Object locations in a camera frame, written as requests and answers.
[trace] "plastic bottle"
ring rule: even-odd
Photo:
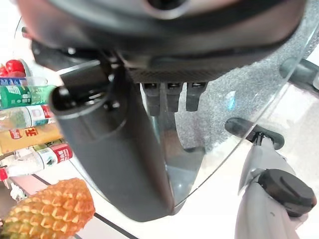
[[[52,142],[47,142],[44,144],[37,144],[28,148],[18,149],[14,152],[14,154],[9,155],[5,157],[4,159],[0,160],[0,167],[4,167],[5,165],[10,165],[12,161],[17,160],[18,158],[22,158],[28,154],[34,153],[35,151],[39,151],[45,148],[50,148],[52,146],[62,144],[62,143],[65,143],[65,140],[63,138],[52,141]]]
[[[63,138],[55,123],[0,132],[0,154]]]
[[[0,86],[0,109],[47,103],[55,86]]]
[[[23,176],[39,172],[46,167],[69,160],[73,157],[70,146],[66,143],[41,149],[18,158],[10,165],[0,168],[0,181],[13,176]]]
[[[44,77],[0,77],[0,86],[46,86],[48,80]]]
[[[30,128],[53,122],[53,113],[48,105],[15,107],[0,112],[0,131]]]

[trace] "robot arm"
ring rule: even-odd
[[[225,127],[240,136],[239,129],[249,125],[247,120],[232,118]],[[275,151],[274,145],[283,146],[277,133],[257,125],[249,139],[254,144],[239,185],[239,191],[246,190],[237,215],[236,239],[298,239],[296,228],[317,204],[315,194]]]

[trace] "pineapple toy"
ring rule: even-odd
[[[83,180],[63,180],[13,207],[4,221],[8,239],[68,239],[93,217],[92,196]]]

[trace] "red toy fruit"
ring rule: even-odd
[[[23,64],[18,60],[9,60],[5,64],[5,68],[6,68],[6,71],[8,71],[9,73],[14,71],[25,73]]]

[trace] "red bottle cap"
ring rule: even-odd
[[[0,168],[0,181],[3,181],[8,178],[5,168]]]

